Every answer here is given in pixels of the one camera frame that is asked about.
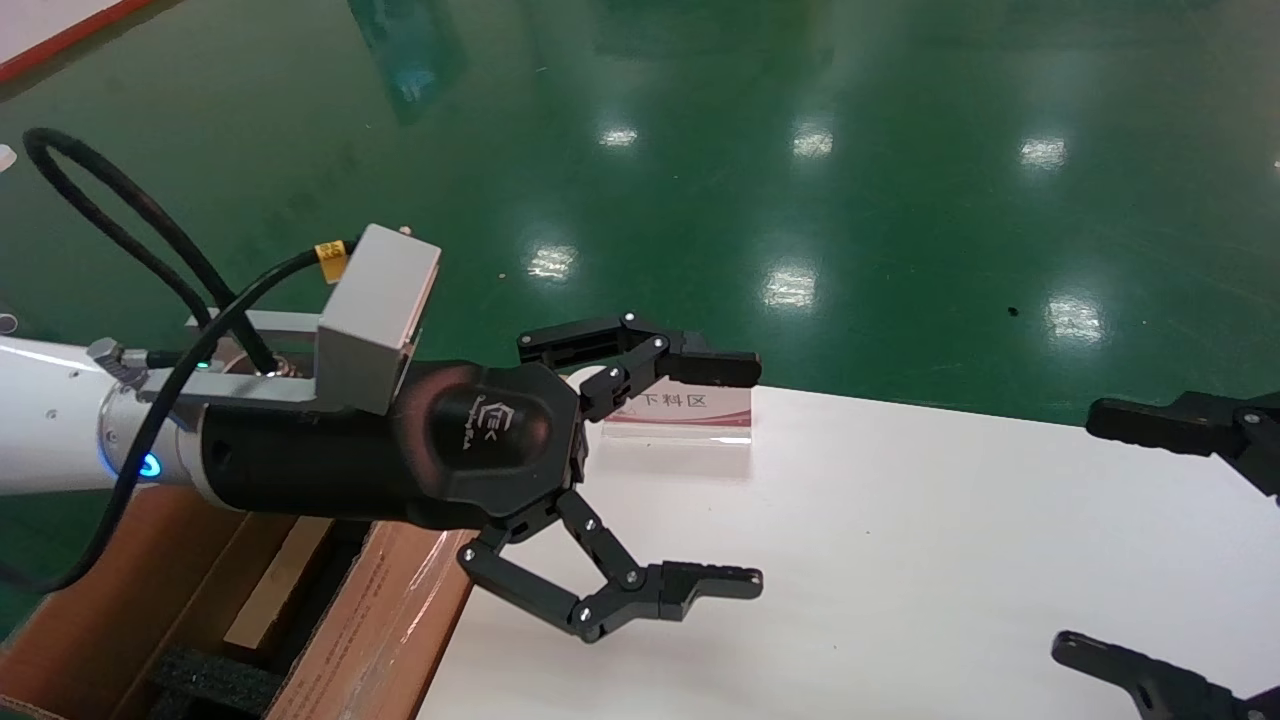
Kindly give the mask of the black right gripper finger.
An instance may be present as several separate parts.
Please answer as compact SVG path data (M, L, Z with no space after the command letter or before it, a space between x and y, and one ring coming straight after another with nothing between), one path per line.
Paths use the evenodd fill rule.
M1277 719L1279 688L1249 698L1192 670L1078 632L1057 633L1055 662L1125 691L1142 719Z
M1230 398L1185 392L1165 406L1098 398L1085 430L1172 454L1220 456L1268 498L1279 496L1279 393Z

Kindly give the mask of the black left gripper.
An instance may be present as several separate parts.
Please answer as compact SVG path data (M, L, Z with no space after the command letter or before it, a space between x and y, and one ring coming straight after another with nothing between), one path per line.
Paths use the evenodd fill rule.
M755 600L756 568L641 566L571 484L585 461L577 393L550 368L415 363L390 409L296 413L211 406L207 495L248 512L479 530L468 579L591 644L635 620L681 623L699 598ZM500 556L515 530L558 520L604 578L579 597Z

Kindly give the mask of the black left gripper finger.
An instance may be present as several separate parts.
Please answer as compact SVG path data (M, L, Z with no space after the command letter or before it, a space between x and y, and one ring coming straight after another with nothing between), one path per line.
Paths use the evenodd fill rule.
M712 348L696 332L675 331L635 313L564 323L518 337L521 363L554 370L602 364L579 387L582 416L603 421L627 401L669 378L689 386L753 388L762 377L756 354Z

